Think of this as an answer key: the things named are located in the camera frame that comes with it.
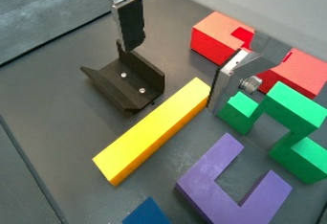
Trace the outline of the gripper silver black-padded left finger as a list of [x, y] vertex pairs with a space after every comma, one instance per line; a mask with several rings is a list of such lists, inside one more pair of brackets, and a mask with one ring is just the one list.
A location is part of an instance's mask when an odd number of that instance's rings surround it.
[[132, 51], [144, 41], [144, 19], [142, 0], [110, 0], [122, 46]]

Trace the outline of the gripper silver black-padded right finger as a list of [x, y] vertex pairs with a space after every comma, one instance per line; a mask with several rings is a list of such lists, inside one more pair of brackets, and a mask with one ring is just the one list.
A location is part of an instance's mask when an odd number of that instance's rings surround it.
[[255, 35], [251, 49], [250, 53], [239, 50], [217, 72], [207, 102], [207, 108], [214, 114], [218, 114], [238, 93], [242, 80], [277, 67], [291, 47], [269, 35]]

